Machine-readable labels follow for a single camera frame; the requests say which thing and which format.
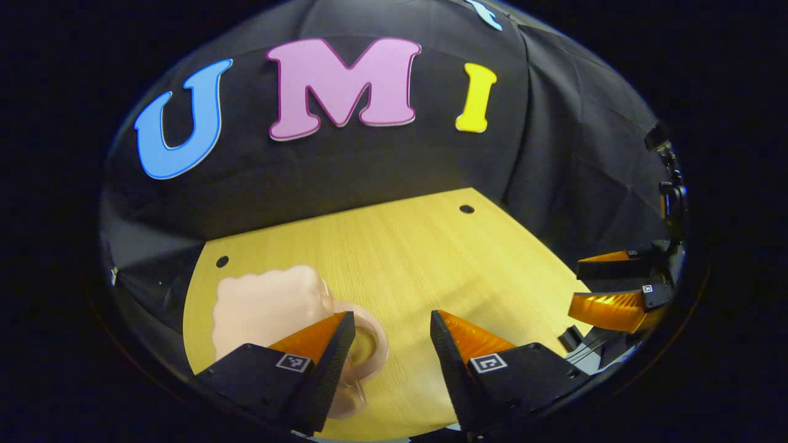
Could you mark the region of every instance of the yellow letter i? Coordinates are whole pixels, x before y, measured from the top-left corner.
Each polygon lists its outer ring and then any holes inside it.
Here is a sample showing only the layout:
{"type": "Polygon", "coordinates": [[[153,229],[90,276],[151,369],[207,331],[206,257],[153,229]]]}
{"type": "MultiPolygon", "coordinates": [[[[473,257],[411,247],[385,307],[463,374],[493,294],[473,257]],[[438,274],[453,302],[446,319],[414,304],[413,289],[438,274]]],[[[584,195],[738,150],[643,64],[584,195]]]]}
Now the yellow letter i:
{"type": "Polygon", "coordinates": [[[455,127],[459,131],[484,132],[487,129],[487,102],[490,88],[498,81],[495,73],[482,65],[466,63],[465,72],[468,73],[468,97],[465,99],[465,109],[457,117],[455,127]]]}

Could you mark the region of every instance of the letter u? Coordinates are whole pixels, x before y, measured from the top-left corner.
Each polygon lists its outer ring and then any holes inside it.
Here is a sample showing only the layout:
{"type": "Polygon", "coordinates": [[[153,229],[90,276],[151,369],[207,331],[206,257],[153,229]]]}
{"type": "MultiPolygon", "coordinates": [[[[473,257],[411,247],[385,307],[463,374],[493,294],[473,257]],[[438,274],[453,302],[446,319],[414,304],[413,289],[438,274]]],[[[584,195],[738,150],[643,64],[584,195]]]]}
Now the letter u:
{"type": "Polygon", "coordinates": [[[164,141],[162,117],[171,91],[159,95],[139,114],[137,130],[139,162],[145,173],[157,180],[177,177],[197,166],[214,149],[221,132],[219,80],[232,65],[232,59],[217,61],[200,69],[184,82],[191,89],[191,115],[194,130],[183,144],[169,147],[164,141]]]}

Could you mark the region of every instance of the pink mug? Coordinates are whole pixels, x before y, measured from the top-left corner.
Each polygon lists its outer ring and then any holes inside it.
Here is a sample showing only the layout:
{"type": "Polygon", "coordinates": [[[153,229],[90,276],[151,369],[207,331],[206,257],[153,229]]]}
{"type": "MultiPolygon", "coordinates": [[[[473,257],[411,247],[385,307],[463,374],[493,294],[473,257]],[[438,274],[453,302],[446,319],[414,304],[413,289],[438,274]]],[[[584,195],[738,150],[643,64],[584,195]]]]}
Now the pink mug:
{"type": "Polygon", "coordinates": [[[364,362],[345,361],[329,418],[345,419],[366,406],[361,387],[388,361],[383,326],[366,309],[334,300],[328,285],[310,266],[227,277],[219,282],[214,306],[215,361],[244,343],[270,346],[338,312],[352,311],[356,327],[369,330],[377,345],[364,362]]]}

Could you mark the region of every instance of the wooden tabletop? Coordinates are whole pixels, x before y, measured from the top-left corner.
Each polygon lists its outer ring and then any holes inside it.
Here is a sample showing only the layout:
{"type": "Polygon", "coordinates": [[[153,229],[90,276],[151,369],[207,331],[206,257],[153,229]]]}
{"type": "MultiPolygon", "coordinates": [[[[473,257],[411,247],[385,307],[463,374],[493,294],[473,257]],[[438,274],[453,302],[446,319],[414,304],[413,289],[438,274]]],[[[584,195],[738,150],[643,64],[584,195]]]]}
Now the wooden tabletop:
{"type": "MultiPolygon", "coordinates": [[[[214,362],[216,288],[224,277],[297,264],[315,268],[334,297],[365,307],[388,336],[385,369],[364,385],[369,406],[329,419],[316,437],[391,440],[456,423],[429,339],[429,315],[443,309],[514,344],[542,343],[559,355],[558,336],[573,292],[588,292],[550,250],[472,188],[382,203],[208,242],[184,309],[184,344],[197,373],[214,362]],[[463,205],[472,213],[460,210],[463,205]],[[228,256],[226,266],[216,261],[228,256]]],[[[354,356],[372,340],[358,334],[354,356]]]]}

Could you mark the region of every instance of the pink letter m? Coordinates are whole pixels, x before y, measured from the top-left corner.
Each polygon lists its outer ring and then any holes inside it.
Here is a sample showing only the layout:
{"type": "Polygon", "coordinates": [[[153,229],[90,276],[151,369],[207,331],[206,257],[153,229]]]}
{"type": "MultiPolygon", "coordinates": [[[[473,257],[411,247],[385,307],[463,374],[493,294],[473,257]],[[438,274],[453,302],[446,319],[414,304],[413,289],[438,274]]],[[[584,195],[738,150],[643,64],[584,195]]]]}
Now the pink letter m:
{"type": "Polygon", "coordinates": [[[279,120],[269,134],[278,141],[306,137],[320,129],[310,114],[308,91],[340,128],[370,86],[370,101],[359,118],[369,126],[407,125],[416,118],[410,107],[411,63],[422,47],[403,39],[379,39],[348,68],[324,39],[286,43],[270,50],[279,64],[279,120]]]}

